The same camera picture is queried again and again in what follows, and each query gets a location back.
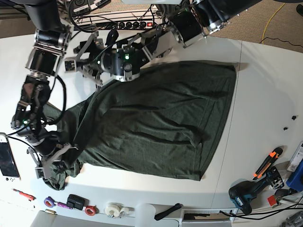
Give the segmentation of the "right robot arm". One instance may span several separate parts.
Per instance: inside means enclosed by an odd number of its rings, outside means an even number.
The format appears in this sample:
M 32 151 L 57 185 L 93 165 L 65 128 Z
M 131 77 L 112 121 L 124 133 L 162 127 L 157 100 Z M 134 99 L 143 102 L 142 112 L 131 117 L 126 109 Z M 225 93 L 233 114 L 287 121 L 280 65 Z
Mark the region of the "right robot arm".
M 21 89 L 21 97 L 12 118 L 11 127 L 15 133 L 27 139 L 31 150 L 41 155 L 37 160 L 36 171 L 46 174 L 53 162 L 71 148 L 71 144 L 60 141 L 60 134 L 47 131 L 47 125 L 57 124 L 66 110 L 66 85 L 58 76 L 58 71 L 71 39 L 71 26 L 60 19 L 55 0 L 17 0 L 23 5 L 28 17 L 36 26 L 33 49 L 26 63 L 29 70 Z M 63 109 L 51 121 L 44 114 L 51 88 L 48 77 L 57 79 L 63 88 Z

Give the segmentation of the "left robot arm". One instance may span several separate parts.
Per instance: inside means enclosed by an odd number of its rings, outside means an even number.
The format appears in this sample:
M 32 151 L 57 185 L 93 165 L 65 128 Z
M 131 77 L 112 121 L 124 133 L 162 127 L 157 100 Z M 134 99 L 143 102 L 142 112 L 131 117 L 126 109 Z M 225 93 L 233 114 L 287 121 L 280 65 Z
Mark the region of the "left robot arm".
M 257 3 L 256 0 L 194 0 L 142 33 L 117 40 L 117 31 L 109 32 L 103 47 L 93 44 L 98 37 L 98 32 L 94 32 L 79 50 L 74 50 L 76 57 L 64 62 L 65 70 L 81 72 L 98 87 L 103 85 L 103 72 L 120 82 L 133 81 L 139 78 L 144 65 L 166 56 L 175 45 L 187 48 L 188 41 L 197 36 L 207 37 L 205 29 L 209 34 L 219 31 L 232 17 Z

